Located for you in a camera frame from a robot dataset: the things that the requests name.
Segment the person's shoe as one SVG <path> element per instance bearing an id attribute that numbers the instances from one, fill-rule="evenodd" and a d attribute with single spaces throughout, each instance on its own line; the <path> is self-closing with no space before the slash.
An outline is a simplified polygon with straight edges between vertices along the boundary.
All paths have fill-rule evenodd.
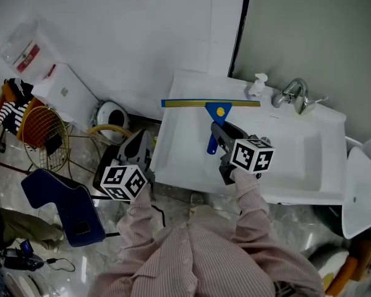
<path id="1" fill-rule="evenodd" d="M 199 192 L 190 196 L 189 222 L 199 222 L 203 219 L 214 216 L 214 210 L 205 204 L 204 198 Z"/>

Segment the white round appliance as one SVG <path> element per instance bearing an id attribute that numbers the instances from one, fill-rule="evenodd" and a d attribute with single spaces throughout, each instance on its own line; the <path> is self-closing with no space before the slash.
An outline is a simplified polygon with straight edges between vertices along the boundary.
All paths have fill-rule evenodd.
<path id="1" fill-rule="evenodd" d="M 101 125 L 115 125 L 128 130 L 130 118 L 126 111 L 113 101 L 99 101 L 92 110 L 90 127 Z M 113 130 L 99 130 L 99 134 L 114 144 L 122 144 L 126 137 Z"/>

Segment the white washbasin table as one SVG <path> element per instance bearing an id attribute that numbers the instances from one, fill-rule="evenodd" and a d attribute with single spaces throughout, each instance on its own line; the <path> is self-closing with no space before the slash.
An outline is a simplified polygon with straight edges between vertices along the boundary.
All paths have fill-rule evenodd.
<path id="1" fill-rule="evenodd" d="M 269 203 L 340 205 L 346 189 L 345 115 L 317 105 L 298 115 L 292 104 L 271 105 L 266 87 L 260 107 L 234 107 L 228 121 L 246 133 L 269 138 L 275 154 L 259 183 Z M 219 166 L 223 150 L 207 153 L 212 119 L 203 107 L 164 111 L 151 169 L 159 183 L 230 195 Z"/>

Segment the person's right forearm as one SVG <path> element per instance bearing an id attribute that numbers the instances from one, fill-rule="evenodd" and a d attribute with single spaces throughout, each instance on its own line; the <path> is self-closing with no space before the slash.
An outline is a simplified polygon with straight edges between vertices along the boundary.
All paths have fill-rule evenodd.
<path id="1" fill-rule="evenodd" d="M 238 168 L 232 171 L 232 176 L 241 214 L 236 222 L 231 241 L 244 249 L 267 248 L 271 242 L 269 210 L 261 196 L 257 178 Z"/>

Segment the black vertical wall strip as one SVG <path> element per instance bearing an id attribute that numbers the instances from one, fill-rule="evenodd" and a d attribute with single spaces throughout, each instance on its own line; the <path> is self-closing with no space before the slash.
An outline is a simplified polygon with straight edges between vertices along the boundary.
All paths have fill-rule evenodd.
<path id="1" fill-rule="evenodd" d="M 242 34 L 243 34 L 243 31 L 244 31 L 244 25 L 245 25 L 247 12 L 248 12 L 248 8 L 249 8 L 249 2 L 250 2 L 250 0 L 243 0 L 242 1 L 241 16 L 240 16 L 240 19 L 239 19 L 239 25 L 238 25 L 236 39 L 235 39 L 235 43 L 234 43 L 234 49 L 233 49 L 233 52 L 232 52 L 231 63 L 230 63 L 229 70 L 228 70 L 228 77 L 232 77 L 233 74 L 234 74 L 235 63 L 236 63 L 237 55 L 239 53 L 239 48 L 240 48 L 240 44 L 241 44 L 241 40 L 242 40 Z"/>

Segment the grey white egg cushion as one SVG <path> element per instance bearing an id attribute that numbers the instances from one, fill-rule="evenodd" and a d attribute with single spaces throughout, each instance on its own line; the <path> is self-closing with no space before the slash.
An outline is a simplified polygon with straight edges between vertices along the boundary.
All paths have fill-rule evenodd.
<path id="1" fill-rule="evenodd" d="M 343 247 L 331 244 L 318 248 L 310 257 L 309 261 L 317 269 L 323 281 L 326 291 L 337 276 L 341 267 L 345 264 L 349 251 Z"/>

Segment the blue and yellow squeegee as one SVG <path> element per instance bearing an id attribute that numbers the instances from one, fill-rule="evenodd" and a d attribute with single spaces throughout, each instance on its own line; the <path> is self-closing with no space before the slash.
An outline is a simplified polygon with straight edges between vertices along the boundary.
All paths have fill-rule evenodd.
<path id="1" fill-rule="evenodd" d="M 179 108 L 179 113 L 165 112 L 168 120 L 163 122 L 157 147 L 170 152 L 189 152 L 191 150 L 214 155 L 221 147 L 225 153 L 233 149 L 233 140 L 217 139 L 210 130 L 210 124 L 223 128 L 224 122 L 233 107 L 259 107 L 259 101 L 235 99 L 164 99 L 163 108 Z"/>

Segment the white soap pump bottle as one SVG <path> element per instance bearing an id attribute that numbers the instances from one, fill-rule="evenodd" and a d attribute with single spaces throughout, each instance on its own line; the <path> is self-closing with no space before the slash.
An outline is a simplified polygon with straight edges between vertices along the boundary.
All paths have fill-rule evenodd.
<path id="1" fill-rule="evenodd" d="M 253 100 L 254 98 L 259 97 L 264 89 L 265 83 L 268 81 L 268 76 L 264 73 L 255 74 L 255 81 L 246 89 L 246 96 L 248 100 Z"/>

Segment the black pouch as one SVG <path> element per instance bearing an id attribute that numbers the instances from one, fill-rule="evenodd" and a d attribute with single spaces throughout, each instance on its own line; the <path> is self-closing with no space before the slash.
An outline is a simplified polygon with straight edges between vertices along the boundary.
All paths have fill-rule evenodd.
<path id="1" fill-rule="evenodd" d="M 62 137 L 60 133 L 56 133 L 55 135 L 51 136 L 46 142 L 45 142 L 45 149 L 47 156 L 51 156 L 55 153 L 56 150 L 58 150 L 62 145 Z"/>

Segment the black flat device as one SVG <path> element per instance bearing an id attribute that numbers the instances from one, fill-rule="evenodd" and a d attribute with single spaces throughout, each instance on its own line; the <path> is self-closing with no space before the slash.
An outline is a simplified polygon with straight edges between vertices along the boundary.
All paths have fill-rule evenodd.
<path id="1" fill-rule="evenodd" d="M 35 271 L 45 264 L 33 249 L 5 249 L 1 255 L 7 269 Z"/>

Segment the brown seat wooden chair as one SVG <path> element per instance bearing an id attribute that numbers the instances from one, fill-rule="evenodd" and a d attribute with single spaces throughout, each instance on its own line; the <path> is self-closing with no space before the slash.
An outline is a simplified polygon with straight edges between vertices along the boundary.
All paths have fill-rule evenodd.
<path id="1" fill-rule="evenodd" d="M 118 151 L 119 151 L 120 146 L 118 146 L 118 145 L 110 145 L 106 149 L 106 151 L 103 154 L 103 158 L 101 159 L 101 161 L 100 161 L 100 163 L 98 165 L 98 169 L 96 171 L 96 174 L 95 174 L 95 177 L 94 177 L 94 180 L 93 180 L 93 187 L 96 190 L 102 192 L 104 194 L 104 196 L 107 197 L 110 200 L 112 200 L 112 198 L 110 198 L 102 190 L 102 188 L 100 188 L 100 179 L 102 178 L 103 171 L 104 171 L 103 168 L 104 167 L 111 166 L 111 165 L 129 165 L 129 164 L 134 164 L 134 165 L 139 165 L 143 170 L 150 169 L 150 166 L 145 166 L 145 164 L 143 162 L 142 149 L 141 148 L 139 150 L 139 153 L 135 157 L 133 157 L 133 158 L 117 159 L 117 154 L 118 154 Z M 117 200 L 117 201 L 131 203 L 134 200 Z"/>

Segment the orange cushion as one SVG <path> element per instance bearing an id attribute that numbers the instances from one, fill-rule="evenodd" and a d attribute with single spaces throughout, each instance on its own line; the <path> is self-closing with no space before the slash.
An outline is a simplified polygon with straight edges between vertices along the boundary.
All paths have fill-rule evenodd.
<path id="1" fill-rule="evenodd" d="M 326 289 L 325 294 L 327 296 L 337 297 L 352 277 L 357 265 L 358 260 L 355 257 L 348 256 L 344 265 Z"/>

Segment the dark bin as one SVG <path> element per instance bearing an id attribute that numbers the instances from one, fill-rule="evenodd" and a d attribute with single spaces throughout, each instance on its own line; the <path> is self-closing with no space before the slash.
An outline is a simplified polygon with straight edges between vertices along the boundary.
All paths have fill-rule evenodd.
<path id="1" fill-rule="evenodd" d="M 344 237 L 341 205 L 313 205 L 315 216 L 334 234 Z"/>

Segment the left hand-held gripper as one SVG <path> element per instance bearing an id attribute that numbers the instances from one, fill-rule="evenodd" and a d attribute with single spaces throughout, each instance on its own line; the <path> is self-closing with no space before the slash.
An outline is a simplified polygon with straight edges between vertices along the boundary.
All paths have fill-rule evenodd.
<path id="1" fill-rule="evenodd" d="M 140 148 L 145 166 L 150 166 L 152 137 L 148 130 L 132 134 L 119 148 L 117 159 L 135 157 Z M 141 190 L 155 181 L 151 169 L 143 170 L 139 165 L 111 165 L 103 168 L 100 188 L 112 200 L 136 200 Z"/>

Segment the person's left forearm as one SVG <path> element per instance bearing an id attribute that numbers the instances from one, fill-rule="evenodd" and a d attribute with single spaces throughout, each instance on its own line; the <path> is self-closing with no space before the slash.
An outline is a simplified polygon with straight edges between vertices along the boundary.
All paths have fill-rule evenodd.
<path id="1" fill-rule="evenodd" d="M 141 257 L 142 255 L 149 256 L 156 250 L 153 232 L 150 228 L 153 214 L 151 184 L 147 183 L 117 223 L 117 230 L 123 240 L 122 252 Z"/>

